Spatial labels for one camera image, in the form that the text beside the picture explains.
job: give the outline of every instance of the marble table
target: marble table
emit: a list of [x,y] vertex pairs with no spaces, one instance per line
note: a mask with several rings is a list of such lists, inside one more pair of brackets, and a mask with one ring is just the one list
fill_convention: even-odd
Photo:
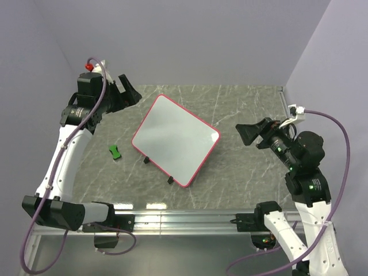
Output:
[[[88,144],[74,186],[74,202],[103,201],[122,208],[252,209],[276,200],[294,209],[286,188],[287,169],[269,149],[245,147],[236,124],[254,124],[264,117],[285,118],[276,86],[136,86],[143,99],[131,108],[104,115]],[[169,185],[167,175],[131,145],[154,99],[165,94],[212,124],[221,140],[191,186]],[[113,160],[108,148],[117,144],[122,158]]]

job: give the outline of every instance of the green block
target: green block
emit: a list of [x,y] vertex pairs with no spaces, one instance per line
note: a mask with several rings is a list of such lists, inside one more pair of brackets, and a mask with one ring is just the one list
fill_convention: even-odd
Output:
[[117,145],[111,145],[109,151],[112,153],[114,160],[121,157],[120,152],[117,150]]

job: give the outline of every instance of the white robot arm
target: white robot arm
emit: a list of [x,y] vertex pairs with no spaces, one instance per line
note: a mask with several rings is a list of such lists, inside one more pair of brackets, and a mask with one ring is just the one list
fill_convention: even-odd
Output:
[[[83,224],[94,222],[113,227],[114,206],[112,204],[104,202],[74,204],[70,202],[75,175],[83,152],[91,140],[97,124],[102,120],[102,115],[135,105],[141,99],[141,95],[131,86],[125,75],[119,76],[125,89],[125,92],[121,93],[107,73],[108,83],[101,104],[87,123],[81,129],[77,128],[92,111],[97,98],[101,95],[103,82],[100,74],[101,68],[96,68],[95,70],[90,68],[91,72],[79,76],[78,92],[71,97],[68,106],[62,113],[60,122],[62,126],[60,127],[58,143],[49,169],[41,185],[37,188],[35,196],[26,195],[23,199],[22,207],[33,217],[45,191],[50,189],[51,170],[56,163],[60,147],[64,147],[64,153],[56,168],[51,191],[46,194],[47,199],[36,218],[36,223],[39,225],[72,231],[76,231]],[[65,147],[65,140],[77,129],[79,130]]]
[[[290,137],[290,125],[305,119],[305,109],[296,105],[289,108],[291,118],[284,122],[264,118],[254,125],[238,124],[236,129],[245,145],[261,136],[263,140],[257,148],[270,148],[289,169],[285,175],[286,186],[300,213],[308,247],[318,239],[322,227],[327,227],[317,246],[300,261],[307,271],[293,266],[293,276],[348,276],[339,254],[334,226],[326,221],[331,212],[331,195],[327,180],[318,168],[324,157],[323,139],[309,131]],[[291,262],[308,250],[275,201],[257,204],[255,222],[273,233]]]

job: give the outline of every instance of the black base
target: black base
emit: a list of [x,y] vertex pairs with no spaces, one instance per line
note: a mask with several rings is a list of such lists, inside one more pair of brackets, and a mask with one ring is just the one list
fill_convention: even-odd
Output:
[[174,183],[174,178],[173,177],[169,177],[167,180],[167,183],[169,183],[170,185]]
[[[135,215],[134,214],[121,214],[115,215],[112,225],[104,225],[112,228],[118,228],[122,230],[126,230],[128,232],[132,232],[135,223]],[[109,230],[102,229],[101,227],[95,225],[84,225],[82,228],[83,232],[86,233],[104,233],[111,232]],[[115,236],[94,236],[93,243],[95,248],[99,249],[110,249],[115,248],[119,241],[119,234],[117,233]]]
[[269,250],[275,247],[276,238],[271,234],[251,234],[252,244],[261,250]]
[[150,162],[150,158],[148,156],[146,156],[143,160],[144,164],[148,164]]

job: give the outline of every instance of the white wall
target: white wall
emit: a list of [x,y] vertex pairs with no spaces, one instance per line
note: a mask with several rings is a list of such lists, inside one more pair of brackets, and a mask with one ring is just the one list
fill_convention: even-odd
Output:
[[2,1],[0,37],[0,275],[17,275],[22,199],[48,168],[76,79],[34,2]]
[[[288,102],[333,115],[351,139],[347,188],[334,219],[339,248],[350,275],[367,274],[368,212],[368,1],[332,0],[287,85]],[[303,125],[322,135],[322,170],[333,198],[341,184],[345,147],[341,131],[309,115]]]
[[330,0],[35,2],[76,74],[94,55],[133,83],[285,85]]

